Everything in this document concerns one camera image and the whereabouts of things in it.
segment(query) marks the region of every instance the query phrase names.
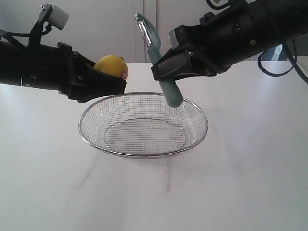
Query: oval mesh basket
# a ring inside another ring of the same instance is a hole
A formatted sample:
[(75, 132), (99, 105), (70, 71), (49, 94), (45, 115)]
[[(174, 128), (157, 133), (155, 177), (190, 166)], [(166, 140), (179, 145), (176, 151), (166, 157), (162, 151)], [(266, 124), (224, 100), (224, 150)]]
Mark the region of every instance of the oval mesh basket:
[(130, 158), (158, 158), (188, 150), (206, 136), (208, 122), (194, 103), (167, 105), (159, 93), (104, 98), (82, 115), (79, 131), (93, 147)]

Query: sticker on lemon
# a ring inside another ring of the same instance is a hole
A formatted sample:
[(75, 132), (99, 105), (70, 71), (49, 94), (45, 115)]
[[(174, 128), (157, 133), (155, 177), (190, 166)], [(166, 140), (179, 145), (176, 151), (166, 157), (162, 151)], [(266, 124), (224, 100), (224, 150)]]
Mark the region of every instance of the sticker on lemon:
[(122, 57), (107, 55), (101, 58), (93, 67), (95, 70), (127, 80), (128, 68)]

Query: white table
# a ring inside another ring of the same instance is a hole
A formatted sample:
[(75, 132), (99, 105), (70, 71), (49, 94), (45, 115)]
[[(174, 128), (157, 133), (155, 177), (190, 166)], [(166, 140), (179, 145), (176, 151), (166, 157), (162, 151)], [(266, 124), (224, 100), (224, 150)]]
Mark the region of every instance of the white table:
[[(178, 85), (209, 132), (192, 150), (156, 160), (87, 145), (78, 122), (96, 100), (0, 85), (0, 230), (308, 230), (308, 86), (254, 62)], [(132, 91), (160, 92), (149, 64), (129, 65)]]

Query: metal basket rim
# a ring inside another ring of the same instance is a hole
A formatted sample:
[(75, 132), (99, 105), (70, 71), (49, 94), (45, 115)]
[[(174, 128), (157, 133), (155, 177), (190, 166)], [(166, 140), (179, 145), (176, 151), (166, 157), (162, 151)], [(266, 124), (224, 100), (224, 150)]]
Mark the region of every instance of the metal basket rim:
[(83, 132), (82, 132), (82, 129), (81, 129), (82, 121), (83, 121), (85, 115), (87, 114), (87, 112), (92, 107), (94, 107), (95, 105), (97, 105), (97, 104), (99, 104), (99, 103), (101, 103), (103, 101), (106, 101), (106, 100), (109, 100), (109, 99), (112, 99), (112, 98), (118, 98), (118, 97), (122, 97), (122, 96), (127, 96), (127, 95), (158, 95), (158, 96), (163, 96), (164, 97), (164, 94), (158, 93), (158, 92), (130, 92), (130, 93), (124, 93), (124, 94), (120, 94), (120, 95), (107, 96), (105, 98), (102, 98), (102, 99), (92, 103), (83, 112), (83, 114), (82, 114), (82, 116), (80, 118), (79, 124), (78, 124), (79, 133), (80, 133), (82, 139), (84, 140), (84, 142), (86, 142), (87, 144), (89, 144), (90, 146), (92, 146), (94, 148), (97, 148), (99, 150), (102, 150), (102, 151), (104, 151), (106, 153), (109, 153), (109, 154), (112, 154), (112, 155), (121, 156), (121, 157), (127, 157), (127, 158), (144, 158), (144, 159), (146, 159), (146, 158), (162, 158), (162, 157), (167, 157), (167, 156), (170, 156), (170, 155), (174, 155), (174, 154), (178, 154), (178, 153), (187, 151), (187, 150), (197, 146), (198, 144), (200, 144), (205, 139), (205, 137), (207, 135), (207, 132), (208, 132), (208, 120), (207, 120), (207, 117), (206, 117), (205, 113), (203, 112), (203, 110), (198, 105), (196, 105), (192, 101), (187, 100), (187, 99), (183, 99), (184, 102), (187, 102), (187, 103), (191, 104), (192, 106), (194, 106), (201, 113), (201, 115), (203, 116), (203, 119), (205, 120), (205, 124), (206, 124), (205, 132), (204, 132), (203, 136), (198, 140), (198, 142), (196, 142), (196, 143), (194, 143), (194, 144), (192, 144), (192, 145), (190, 145), (190, 146), (188, 146), (186, 148), (175, 150), (175, 151), (168, 152), (168, 153), (128, 154), (128, 153), (119, 153), (119, 152), (115, 152), (115, 151), (111, 151), (111, 150), (102, 148), (100, 146), (97, 146), (97, 145), (93, 144), (89, 140), (87, 140), (86, 137), (84, 136)]

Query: yellow lemon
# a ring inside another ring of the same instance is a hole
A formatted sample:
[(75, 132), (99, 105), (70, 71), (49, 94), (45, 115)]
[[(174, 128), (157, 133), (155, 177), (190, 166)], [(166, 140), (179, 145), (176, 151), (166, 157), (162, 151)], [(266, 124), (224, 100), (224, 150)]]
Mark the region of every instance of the yellow lemon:
[(93, 68), (110, 76), (127, 80), (128, 68), (122, 57), (107, 55), (101, 58)]

